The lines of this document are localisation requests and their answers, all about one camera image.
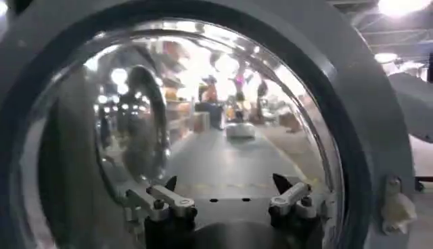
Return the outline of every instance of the concrete floor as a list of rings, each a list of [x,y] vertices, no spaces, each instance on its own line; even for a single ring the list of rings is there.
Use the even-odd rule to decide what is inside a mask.
[[[277,195],[272,174],[297,176],[294,163],[260,133],[230,140],[224,131],[191,134],[170,157],[176,192],[191,198],[263,198]]]
[[[175,145],[168,169],[178,175],[176,192],[199,199],[263,198],[277,194],[273,173],[322,178],[323,170],[302,134],[266,127],[257,131],[256,139],[243,141],[230,141],[224,131],[192,133]],[[414,138],[411,145],[417,175],[433,175],[433,145]],[[433,184],[427,183],[414,201],[418,220],[412,226],[409,248],[431,248]]]
[[[415,173],[433,176],[433,144],[410,137]],[[418,220],[413,224],[410,249],[430,249],[433,245],[433,183],[424,183],[426,189],[414,197]]]

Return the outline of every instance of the ceiling light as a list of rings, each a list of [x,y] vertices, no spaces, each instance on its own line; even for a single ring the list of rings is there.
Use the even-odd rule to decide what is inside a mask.
[[[0,16],[3,16],[7,12],[8,6],[5,2],[0,1]]]
[[[123,85],[128,79],[128,73],[122,68],[113,69],[111,72],[111,79],[117,85]]]
[[[120,101],[120,98],[116,95],[114,95],[111,99],[115,104],[117,104]]]
[[[405,16],[411,12],[425,9],[432,0],[380,0],[380,12],[391,17]]]
[[[97,100],[99,103],[105,104],[105,103],[107,103],[108,98],[105,95],[100,95],[100,96],[98,96]]]
[[[377,53],[374,58],[381,64],[391,63],[397,60],[397,54],[395,53]]]
[[[118,86],[117,86],[117,92],[118,92],[120,95],[127,94],[128,91],[129,91],[129,87],[128,87],[127,84],[121,84],[121,85],[118,85]]]

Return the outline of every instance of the screw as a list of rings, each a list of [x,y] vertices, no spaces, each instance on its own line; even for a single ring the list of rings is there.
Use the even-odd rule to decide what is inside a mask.
[[[303,197],[303,198],[301,199],[300,203],[301,203],[303,206],[306,206],[306,207],[310,207],[310,206],[313,205],[313,201],[312,201],[311,198],[308,197],[308,196]]]
[[[162,200],[155,200],[154,201],[154,208],[156,210],[160,210],[160,209],[164,208],[164,202]]]

